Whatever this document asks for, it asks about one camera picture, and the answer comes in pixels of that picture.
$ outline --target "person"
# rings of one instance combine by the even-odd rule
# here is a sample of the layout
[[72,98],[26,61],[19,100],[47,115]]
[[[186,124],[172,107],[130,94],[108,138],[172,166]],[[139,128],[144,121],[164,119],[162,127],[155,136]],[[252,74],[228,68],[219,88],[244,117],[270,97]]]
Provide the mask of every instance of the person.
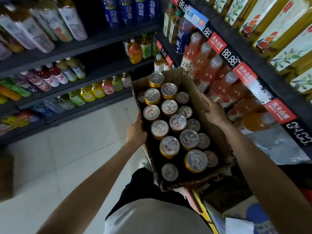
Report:
[[[233,124],[223,108],[205,95],[207,120],[225,134],[240,169],[278,233],[311,233],[312,208],[282,170]],[[104,165],[74,189],[41,226],[38,234],[83,233],[95,217],[120,172],[147,133],[141,119],[131,125],[126,144]],[[104,233],[212,233],[184,197],[161,192],[146,168],[138,169],[109,213]]]

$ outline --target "bottle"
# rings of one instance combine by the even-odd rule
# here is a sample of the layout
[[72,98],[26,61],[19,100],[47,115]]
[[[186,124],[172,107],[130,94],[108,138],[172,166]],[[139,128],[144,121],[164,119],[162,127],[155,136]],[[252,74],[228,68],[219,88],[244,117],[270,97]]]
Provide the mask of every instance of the bottle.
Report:
[[229,11],[232,0],[216,0],[213,4],[214,10],[221,16],[225,16]]
[[234,72],[229,72],[227,75],[216,81],[210,88],[207,97],[209,97],[214,102],[219,102],[221,98],[227,94],[230,86],[234,84],[237,80],[237,75]]
[[261,102],[254,96],[244,98],[237,102],[234,107],[228,111],[228,118],[233,121],[239,121],[245,116],[257,112],[262,106]]
[[167,10],[165,11],[164,22],[163,22],[163,35],[166,38],[169,38],[169,31],[170,31],[170,24],[171,19],[174,17],[175,14],[175,5],[174,3],[169,3]]
[[170,30],[169,30],[169,43],[171,45],[177,44],[177,34],[179,32],[180,20],[182,17],[182,12],[180,10],[176,10],[176,14],[174,17],[171,17],[170,21]]
[[92,102],[96,100],[96,97],[92,93],[91,89],[89,87],[84,87],[80,89],[80,96],[86,100],[87,102]]
[[234,29],[240,28],[256,3],[257,0],[233,0],[225,16],[225,22],[230,24]]
[[258,0],[240,28],[239,33],[243,35],[247,41],[252,41],[259,37],[288,1],[289,0]]
[[4,43],[8,47],[8,49],[12,52],[21,53],[25,50],[25,48],[1,26],[0,26],[0,41]]
[[253,48],[262,57],[271,57],[312,22],[312,0],[289,0],[266,30],[255,39]]
[[144,60],[150,58],[152,56],[152,44],[150,37],[147,34],[143,34],[140,39],[140,45],[142,49],[142,57]]
[[35,45],[28,39],[23,30],[21,30],[17,23],[10,19],[9,10],[0,5],[0,25],[12,35],[23,47],[28,50],[35,48]]
[[21,72],[22,75],[25,75],[27,80],[37,86],[39,89],[48,92],[52,89],[52,87],[45,82],[42,78],[39,77],[39,75],[30,72],[28,70]]
[[52,87],[57,87],[60,85],[60,82],[57,80],[57,78],[52,76],[47,68],[36,67],[35,71],[37,71],[37,74]]
[[28,97],[28,96],[30,96],[32,94],[32,93],[26,91],[24,88],[16,85],[10,78],[0,79],[0,83],[4,87],[7,87],[8,89],[17,92],[18,94],[20,94],[23,97]]
[[34,20],[32,15],[26,9],[16,8],[11,3],[4,5],[9,12],[7,15],[13,20],[16,25],[24,32],[27,38],[35,45],[40,51],[44,53],[51,52],[55,45],[50,40],[48,35],[41,29],[41,27]]
[[51,110],[52,110],[53,112],[55,112],[55,113],[60,114],[60,113],[65,112],[65,109],[64,109],[63,107],[61,107],[61,106],[58,104],[57,100],[55,100],[55,99],[46,100],[46,101],[44,102],[44,105],[45,105],[47,108],[51,109]]
[[71,102],[66,95],[63,95],[62,97],[57,96],[57,102],[65,110],[72,110],[76,107],[76,105]]
[[292,72],[285,81],[299,94],[310,94],[312,92],[312,68],[298,73]]
[[219,55],[215,56],[210,64],[200,73],[196,87],[199,92],[205,92],[209,85],[215,80],[216,73],[222,65],[222,58]]
[[131,87],[132,80],[131,80],[131,76],[128,72],[122,73],[121,79],[122,79],[122,82],[123,82],[125,88]]
[[229,88],[227,94],[221,98],[219,103],[222,107],[228,108],[238,100],[247,96],[248,92],[248,88],[240,81]]
[[10,75],[9,77],[14,83],[16,83],[18,86],[21,86],[28,92],[40,94],[40,91],[35,86],[31,85],[27,81],[27,78],[25,76],[18,74],[18,75]]
[[148,18],[148,3],[147,0],[135,0],[137,21],[142,22]]
[[105,96],[105,92],[102,89],[102,85],[100,83],[92,84],[91,91],[94,94],[94,96],[97,97],[97,98],[103,98]]
[[57,7],[72,36],[78,41],[86,40],[88,35],[77,13],[75,3],[72,0],[58,0]]
[[112,84],[116,91],[121,91],[124,89],[123,82],[118,75],[113,76]]
[[162,72],[163,71],[163,59],[160,54],[157,54],[154,59],[154,72]]
[[77,79],[77,75],[75,75],[70,67],[68,66],[68,64],[66,63],[65,60],[59,60],[56,61],[56,66],[57,68],[59,68],[60,70],[63,71],[63,73],[67,76],[67,78],[69,79],[69,81],[74,82]]
[[0,85],[0,94],[7,96],[8,98],[17,101],[20,100],[22,98],[22,96],[18,93],[15,93],[14,91],[8,89],[7,87],[4,87],[2,85]]
[[85,74],[84,70],[82,70],[80,68],[79,61],[76,58],[74,58],[74,57],[67,57],[66,58],[66,63],[75,72],[76,76],[79,79],[83,79],[83,78],[86,77],[86,74]]
[[76,90],[68,93],[69,100],[77,106],[85,104],[85,100],[80,96],[80,93]]
[[104,4],[104,13],[107,23],[112,27],[121,25],[117,0],[102,0]]
[[11,51],[3,43],[0,42],[0,60],[4,61],[10,56],[12,56]]
[[244,134],[252,134],[257,131],[267,130],[275,122],[274,117],[269,112],[254,113],[236,122],[236,127]]
[[208,65],[208,55],[211,51],[211,46],[208,43],[204,43],[200,49],[199,54],[194,58],[193,63],[190,67],[188,76],[192,80],[197,80],[197,76],[205,69]]
[[121,18],[125,25],[131,25],[135,23],[135,2],[134,0],[118,0]]
[[312,24],[268,60],[278,74],[286,74],[312,59]]
[[115,88],[109,79],[103,80],[102,89],[106,94],[112,94],[115,92]]
[[135,42],[134,38],[130,39],[131,43],[128,44],[129,58],[132,64],[137,64],[142,61],[141,46]]
[[39,0],[38,10],[55,35],[63,42],[73,40],[64,20],[57,10],[57,3],[53,0]]
[[177,34],[177,44],[175,47],[176,53],[178,54],[184,53],[192,29],[193,24],[184,17],[182,17],[180,20],[179,30]]
[[184,55],[181,62],[181,67],[185,71],[189,71],[191,68],[191,65],[193,63],[193,59],[198,55],[199,53],[199,43],[201,40],[201,34],[196,32],[192,34],[191,36],[191,42],[188,46],[186,46]]
[[68,83],[68,78],[66,75],[56,66],[54,66],[52,63],[46,64],[45,65],[52,76],[54,76],[61,84],[67,84]]

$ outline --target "person's right arm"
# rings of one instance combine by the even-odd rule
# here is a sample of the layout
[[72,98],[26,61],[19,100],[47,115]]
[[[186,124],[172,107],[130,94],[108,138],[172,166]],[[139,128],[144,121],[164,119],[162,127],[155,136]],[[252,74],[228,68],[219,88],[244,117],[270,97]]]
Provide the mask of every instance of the person's right arm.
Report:
[[224,132],[250,189],[277,232],[312,233],[312,207],[299,189],[226,118],[220,105],[202,95],[209,106],[207,120]]

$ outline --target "person's left arm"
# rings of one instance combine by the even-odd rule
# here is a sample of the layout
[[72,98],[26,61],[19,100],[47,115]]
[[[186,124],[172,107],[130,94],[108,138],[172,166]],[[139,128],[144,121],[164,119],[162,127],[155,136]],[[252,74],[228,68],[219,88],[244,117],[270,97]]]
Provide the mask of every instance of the person's left arm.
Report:
[[83,233],[101,208],[127,161],[143,145],[146,137],[138,113],[137,121],[128,130],[126,144],[65,198],[37,234]]

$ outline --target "cardboard box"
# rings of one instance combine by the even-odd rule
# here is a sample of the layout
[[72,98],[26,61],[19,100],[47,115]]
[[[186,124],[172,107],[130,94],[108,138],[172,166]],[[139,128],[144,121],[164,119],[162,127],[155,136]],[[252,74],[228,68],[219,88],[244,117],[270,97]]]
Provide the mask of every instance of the cardboard box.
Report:
[[[184,157],[186,155],[186,151],[182,148],[182,146],[180,146],[179,154],[173,159],[169,160],[162,156],[159,151],[160,140],[156,140],[151,135],[151,124],[147,122],[142,116],[142,112],[146,107],[146,104],[138,102],[136,97],[141,91],[146,91],[147,89],[149,89],[148,78],[144,77],[134,81],[132,86],[132,92],[135,96],[135,102],[138,106],[143,121],[143,127],[148,132],[148,137],[145,142],[145,146],[148,152],[148,158],[152,164],[153,172],[155,174],[159,187],[162,191],[168,191],[176,189],[178,187],[185,187],[187,185],[193,185],[207,181],[208,179],[220,174],[225,169],[233,166],[234,162],[231,149],[226,142],[224,134],[219,129],[219,127],[209,123],[206,120],[205,116],[202,114],[203,110],[208,111],[208,105],[203,100],[200,92],[197,90],[193,81],[186,75],[186,72],[183,69],[174,69],[163,71],[162,73],[165,76],[166,83],[174,83],[178,87],[178,92],[183,91],[189,94],[191,102],[190,106],[193,109],[192,118],[197,119],[201,124],[201,129],[199,133],[206,133],[209,136],[211,144],[207,149],[214,151],[219,158],[219,164],[216,167],[206,168],[201,173],[192,173],[188,171],[184,166]],[[179,140],[179,134],[175,134],[169,131],[169,135],[172,135]],[[168,162],[175,164],[179,170],[179,176],[173,182],[168,182],[164,180],[161,175],[162,166]]]

